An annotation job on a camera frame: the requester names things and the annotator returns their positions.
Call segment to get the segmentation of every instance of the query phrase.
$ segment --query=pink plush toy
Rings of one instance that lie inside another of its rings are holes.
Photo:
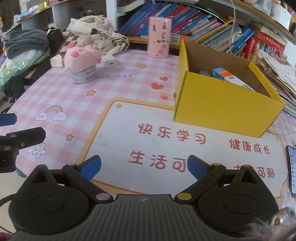
[[[65,55],[65,67],[71,72],[81,72],[100,63],[102,57],[101,50],[95,45],[83,47],[80,44],[70,43]]]

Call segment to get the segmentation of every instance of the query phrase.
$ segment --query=smartphone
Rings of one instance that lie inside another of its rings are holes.
[[[286,146],[288,171],[289,171],[289,187],[292,196],[296,197],[296,149],[291,146]]]

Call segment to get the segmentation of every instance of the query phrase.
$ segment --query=stack of papers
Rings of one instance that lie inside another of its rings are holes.
[[[296,112],[296,69],[293,66],[280,64],[267,53],[259,50],[260,65],[264,75],[271,82],[286,104],[286,108]]]

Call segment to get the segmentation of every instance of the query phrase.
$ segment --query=yellow circular cap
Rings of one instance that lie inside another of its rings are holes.
[[[192,198],[192,196],[189,193],[182,192],[177,195],[177,198],[179,198],[180,200],[189,200]]]

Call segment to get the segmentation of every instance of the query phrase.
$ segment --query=rainbow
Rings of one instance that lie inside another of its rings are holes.
[[[57,114],[57,113],[59,113],[59,112],[63,112],[63,108],[62,108],[61,106],[59,106],[59,105],[53,105],[53,106],[47,108],[47,109],[44,111],[44,113],[47,113],[47,114],[48,114],[48,113],[51,112],[51,111],[54,111],[54,112]]]

